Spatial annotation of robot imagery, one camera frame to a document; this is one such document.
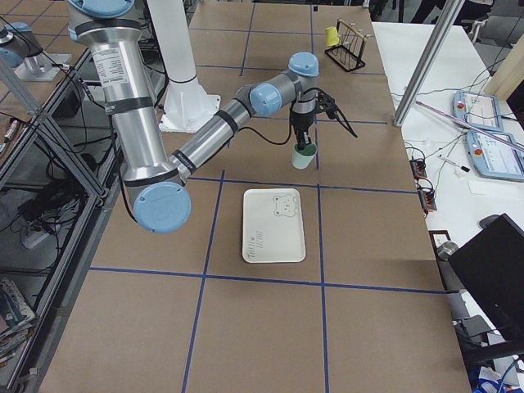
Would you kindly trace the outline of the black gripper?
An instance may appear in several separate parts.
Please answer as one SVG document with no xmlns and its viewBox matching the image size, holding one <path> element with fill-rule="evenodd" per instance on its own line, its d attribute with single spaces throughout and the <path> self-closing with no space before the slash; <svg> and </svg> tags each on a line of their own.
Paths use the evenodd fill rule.
<svg viewBox="0 0 524 393">
<path fill-rule="evenodd" d="M 311 144 L 309 128 L 314 123 L 314 113 L 312 111 L 308 113 L 297 113 L 292 111 L 290 121 L 297 140 L 296 150 L 302 151 L 304 149 L 304 142 L 306 146 Z"/>
</svg>

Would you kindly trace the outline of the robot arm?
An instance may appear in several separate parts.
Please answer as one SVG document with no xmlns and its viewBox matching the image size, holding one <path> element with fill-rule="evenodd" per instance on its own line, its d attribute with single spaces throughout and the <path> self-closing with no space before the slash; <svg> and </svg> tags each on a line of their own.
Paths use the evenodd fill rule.
<svg viewBox="0 0 524 393">
<path fill-rule="evenodd" d="M 105 111 L 124 154 L 124 191 L 136 222 L 153 233 L 180 228 L 191 213 L 187 179 L 211 160 L 254 115 L 288 106 L 291 123 L 305 141 L 313 121 L 318 58 L 294 54 L 286 70 L 240 88 L 225 106 L 199 84 L 187 18 L 180 1 L 147 4 L 168 76 L 167 117 L 192 137 L 165 151 L 156 95 L 138 42 L 142 29 L 132 1 L 70 1 L 70 37 L 92 54 L 106 99 Z"/>
<path fill-rule="evenodd" d="M 9 67 L 16 68 L 42 51 L 33 30 L 26 23 L 1 25 L 1 58 Z"/>
</svg>

